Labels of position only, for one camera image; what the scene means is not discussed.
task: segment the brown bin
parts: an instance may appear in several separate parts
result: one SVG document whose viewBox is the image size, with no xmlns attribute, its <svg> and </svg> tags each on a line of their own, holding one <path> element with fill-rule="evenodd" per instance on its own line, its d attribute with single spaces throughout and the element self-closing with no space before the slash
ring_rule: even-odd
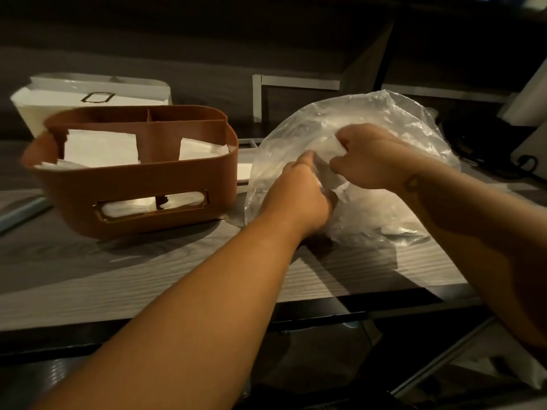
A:
<svg viewBox="0 0 547 410">
<path fill-rule="evenodd" d="M 236 199 L 237 136 L 226 115 L 207 106 L 98 106 L 49 117 L 47 131 L 25 150 L 21 162 L 36 175 L 66 223 L 97 239 L 150 232 L 219 218 Z M 141 164 L 46 171 L 41 162 L 64 157 L 69 129 L 106 130 L 136 136 Z M 179 161 L 181 138 L 228 145 L 219 157 Z M 201 191 L 205 202 L 168 210 L 108 218 L 106 202 Z"/>
</svg>

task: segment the left arm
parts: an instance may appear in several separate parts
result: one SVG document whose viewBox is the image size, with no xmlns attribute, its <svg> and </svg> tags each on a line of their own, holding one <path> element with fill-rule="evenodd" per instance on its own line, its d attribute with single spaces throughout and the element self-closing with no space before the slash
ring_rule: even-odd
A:
<svg viewBox="0 0 547 410">
<path fill-rule="evenodd" d="M 35 410 L 231 408 L 300 241 L 335 204 L 305 153 L 288 165 L 261 215 L 150 303 Z"/>
</svg>

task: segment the clear plastic bag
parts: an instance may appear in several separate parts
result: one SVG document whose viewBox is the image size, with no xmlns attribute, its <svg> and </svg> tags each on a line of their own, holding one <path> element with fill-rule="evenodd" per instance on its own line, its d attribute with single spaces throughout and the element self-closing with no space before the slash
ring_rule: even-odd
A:
<svg viewBox="0 0 547 410">
<path fill-rule="evenodd" d="M 325 228 L 333 241 L 351 246 L 383 241 L 408 245 L 427 238 L 425 228 L 398 196 L 386 190 L 364 190 L 329 172 L 326 165 L 330 159 L 346 152 L 335 134 L 353 123 L 378 125 L 418 151 L 453 167 L 460 166 L 428 110 L 412 99 L 386 90 L 325 99 L 288 117 L 258 147 L 245 201 L 245 223 L 257 216 L 285 164 L 312 149 L 318 154 L 318 179 L 339 199 Z"/>
</svg>

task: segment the person's left hand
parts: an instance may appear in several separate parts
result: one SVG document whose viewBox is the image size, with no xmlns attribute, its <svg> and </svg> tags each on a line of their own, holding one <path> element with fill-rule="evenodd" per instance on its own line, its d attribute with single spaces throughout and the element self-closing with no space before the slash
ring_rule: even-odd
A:
<svg viewBox="0 0 547 410">
<path fill-rule="evenodd" d="M 312 170 L 314 155 L 306 151 L 296 162 L 285 165 L 260 208 L 261 217 L 294 229 L 300 239 L 321 230 L 338 202 L 331 190 L 322 191 Z"/>
</svg>

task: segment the white storage bin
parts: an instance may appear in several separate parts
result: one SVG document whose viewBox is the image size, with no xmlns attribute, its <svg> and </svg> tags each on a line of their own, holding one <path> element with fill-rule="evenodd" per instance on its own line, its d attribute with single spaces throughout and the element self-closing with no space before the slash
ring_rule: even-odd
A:
<svg viewBox="0 0 547 410">
<path fill-rule="evenodd" d="M 171 105 L 171 88 L 153 79 L 43 73 L 32 76 L 11 101 L 37 137 L 44 131 L 43 121 L 57 112 L 83 106 Z"/>
</svg>

